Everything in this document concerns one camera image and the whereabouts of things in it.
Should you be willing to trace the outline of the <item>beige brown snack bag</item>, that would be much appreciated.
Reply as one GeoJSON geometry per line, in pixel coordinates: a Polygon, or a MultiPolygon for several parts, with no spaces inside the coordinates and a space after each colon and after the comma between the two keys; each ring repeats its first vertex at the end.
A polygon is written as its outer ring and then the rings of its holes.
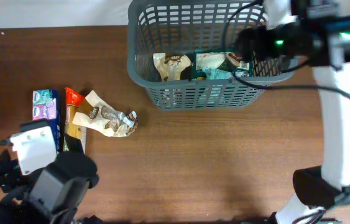
{"type": "Polygon", "coordinates": [[[107,137],[127,137],[138,126],[135,111],[125,114],[115,110],[92,90],[75,112],[71,122],[75,125],[94,129],[107,137]]]}

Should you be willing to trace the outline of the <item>Kleenex tissue multipack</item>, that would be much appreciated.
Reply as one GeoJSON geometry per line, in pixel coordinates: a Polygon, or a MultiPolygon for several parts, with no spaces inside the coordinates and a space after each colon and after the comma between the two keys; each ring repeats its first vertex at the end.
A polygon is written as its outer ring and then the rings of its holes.
{"type": "Polygon", "coordinates": [[[56,151],[60,152],[61,137],[60,95],[57,90],[34,90],[32,92],[32,119],[47,119],[52,130],[56,151]]]}

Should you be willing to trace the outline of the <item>green snack bag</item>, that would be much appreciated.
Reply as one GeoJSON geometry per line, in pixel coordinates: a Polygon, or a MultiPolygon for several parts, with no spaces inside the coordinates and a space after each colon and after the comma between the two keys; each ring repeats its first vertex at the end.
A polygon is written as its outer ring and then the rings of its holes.
{"type": "Polygon", "coordinates": [[[241,54],[233,51],[222,52],[215,51],[195,51],[195,60],[193,63],[192,79],[207,80],[202,69],[220,69],[233,72],[238,78],[252,77],[253,63],[246,62],[241,54]]]}

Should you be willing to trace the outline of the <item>beige Pantree snack bag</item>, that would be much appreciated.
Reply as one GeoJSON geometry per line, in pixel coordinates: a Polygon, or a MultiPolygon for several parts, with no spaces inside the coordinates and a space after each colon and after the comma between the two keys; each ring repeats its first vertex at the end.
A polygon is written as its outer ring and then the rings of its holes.
{"type": "Polygon", "coordinates": [[[152,58],[163,82],[181,80],[182,72],[192,66],[191,60],[185,54],[155,53],[152,58]]]}

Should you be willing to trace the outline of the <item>mint green wipes pack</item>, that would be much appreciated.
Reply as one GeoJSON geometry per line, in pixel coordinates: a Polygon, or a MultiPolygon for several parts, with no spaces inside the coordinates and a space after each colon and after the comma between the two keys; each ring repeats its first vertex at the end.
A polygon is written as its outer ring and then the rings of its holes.
{"type": "Polygon", "coordinates": [[[202,69],[207,80],[227,80],[233,77],[233,72],[220,69],[202,69]]]}

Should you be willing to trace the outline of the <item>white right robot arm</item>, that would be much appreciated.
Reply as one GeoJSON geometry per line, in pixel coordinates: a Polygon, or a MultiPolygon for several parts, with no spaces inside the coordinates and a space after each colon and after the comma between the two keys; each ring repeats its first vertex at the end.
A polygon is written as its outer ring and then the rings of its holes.
{"type": "Polygon", "coordinates": [[[306,57],[321,100],[324,158],[296,170],[294,196],[269,223],[323,223],[327,211],[350,205],[350,14],[336,1],[262,1],[264,26],[239,33],[244,60],[306,57]]]}

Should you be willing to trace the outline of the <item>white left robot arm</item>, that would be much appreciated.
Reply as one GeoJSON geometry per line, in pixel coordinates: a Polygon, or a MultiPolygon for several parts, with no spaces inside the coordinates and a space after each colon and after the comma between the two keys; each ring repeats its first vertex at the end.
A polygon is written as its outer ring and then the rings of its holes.
{"type": "Polygon", "coordinates": [[[81,140],[64,135],[68,150],[40,169],[29,185],[0,201],[0,223],[71,223],[88,189],[99,181],[97,166],[81,140]]]}

